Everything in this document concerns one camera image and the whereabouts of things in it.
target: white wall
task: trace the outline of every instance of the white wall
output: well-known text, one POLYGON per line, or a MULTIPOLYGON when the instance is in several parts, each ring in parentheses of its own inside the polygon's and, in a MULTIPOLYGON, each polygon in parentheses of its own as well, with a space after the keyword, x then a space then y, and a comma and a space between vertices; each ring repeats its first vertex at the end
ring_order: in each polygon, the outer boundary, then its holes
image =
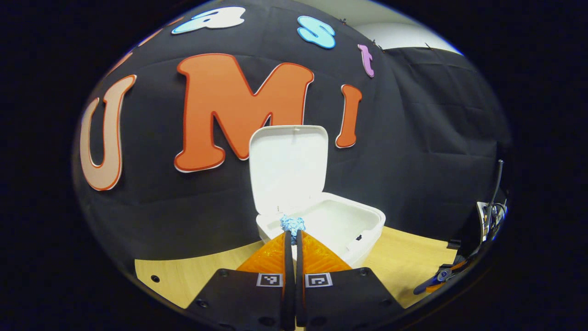
POLYGON ((370 0, 295 0, 339 19, 350 27, 377 22, 397 22, 418 25, 414 19, 394 9, 370 0))
POLYGON ((401 12, 370 0, 296 0, 339 19, 384 49, 427 47, 461 54, 448 42, 401 12))
POLYGON ((427 47, 444 49, 461 54, 433 31, 420 26, 403 23, 374 23, 353 27, 383 49, 399 47, 427 47))

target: blue object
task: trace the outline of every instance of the blue object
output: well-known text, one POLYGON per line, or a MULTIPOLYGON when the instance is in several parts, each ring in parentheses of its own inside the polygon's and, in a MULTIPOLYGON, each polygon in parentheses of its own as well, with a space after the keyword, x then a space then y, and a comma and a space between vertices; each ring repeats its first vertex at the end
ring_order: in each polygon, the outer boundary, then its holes
POLYGON ((412 293, 414 295, 421 294, 424 291, 426 291, 427 287, 445 282, 449 278, 449 276, 451 276, 451 274, 452 272, 450 268, 443 269, 436 275, 431 277, 429 280, 425 281, 421 285, 418 285, 412 293))
POLYGON ((242 7, 224 7, 203 12, 172 30, 172 35, 196 31, 202 28, 222 29, 235 27, 243 22, 241 15, 245 12, 242 7))
POLYGON ((298 23, 303 26, 298 28, 298 34, 307 42, 312 42, 322 48, 335 47, 335 30, 322 21, 310 16, 300 16, 298 23))
POLYGON ((298 234, 298 230, 306 230, 306 226, 304 225, 304 220, 302 217, 298 218, 291 218, 287 215, 282 216, 280 219, 280 225, 282 226, 282 230, 290 231, 292 233, 292 245, 296 245, 296 234, 298 234))

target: orange soft pad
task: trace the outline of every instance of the orange soft pad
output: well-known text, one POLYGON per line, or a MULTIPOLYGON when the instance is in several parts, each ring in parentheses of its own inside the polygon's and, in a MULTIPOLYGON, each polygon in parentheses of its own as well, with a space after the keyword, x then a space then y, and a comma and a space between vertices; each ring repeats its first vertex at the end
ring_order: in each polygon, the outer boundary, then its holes
POLYGON ((247 261, 243 262, 237 268, 237 271, 284 274, 284 235, 285 233, 282 233, 268 241, 251 255, 247 261))
POLYGON ((304 231, 302 231, 302 254, 304 274, 351 270, 351 267, 337 254, 304 231))

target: black fabric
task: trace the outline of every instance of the black fabric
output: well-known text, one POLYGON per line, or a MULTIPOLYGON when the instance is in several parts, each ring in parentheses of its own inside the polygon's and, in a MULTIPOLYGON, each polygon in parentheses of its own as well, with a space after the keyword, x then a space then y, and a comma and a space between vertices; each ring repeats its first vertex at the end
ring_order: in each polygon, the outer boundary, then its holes
POLYGON ((506 118, 465 57, 430 48, 385 54, 400 89, 411 165, 401 221, 393 227, 450 240, 476 201, 490 198, 497 150, 512 143, 506 118))
MULTIPOLYGON (((134 259, 182 259, 234 249, 259 240, 249 163, 238 160, 217 123, 215 144, 226 160, 213 170, 180 173, 186 78, 179 62, 205 53, 232 54, 253 91, 280 63, 313 71, 304 124, 329 134, 324 191, 376 207, 386 226, 449 240, 476 200, 490 191, 496 147, 510 138, 498 101, 461 55, 420 48, 382 52, 338 18, 287 0, 211 2, 185 14, 101 81, 88 101, 103 98, 117 80, 137 75, 121 112, 123 169, 110 191, 95 191, 73 144, 73 179, 90 227, 124 268, 134 259), (242 6, 243 24, 171 35, 202 12, 242 6), (296 32, 301 15, 328 23, 336 46, 323 49, 296 32), (369 78, 357 45, 373 56, 369 78), (335 146, 343 116, 341 86, 361 90, 351 148, 335 146)), ((101 103, 91 126, 91 153, 102 160, 101 103)))

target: blue crumpled foil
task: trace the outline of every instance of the blue crumpled foil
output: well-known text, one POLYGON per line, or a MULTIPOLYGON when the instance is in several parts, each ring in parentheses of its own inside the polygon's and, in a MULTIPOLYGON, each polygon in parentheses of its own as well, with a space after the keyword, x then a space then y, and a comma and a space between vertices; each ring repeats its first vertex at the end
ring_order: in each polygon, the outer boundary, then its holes
POLYGON ((288 217, 287 215, 282 216, 280 219, 280 225, 282 226, 282 230, 292 232, 292 245, 296 245, 296 234, 298 230, 306 230, 306 226, 304 225, 304 220, 301 217, 292 218, 288 217))

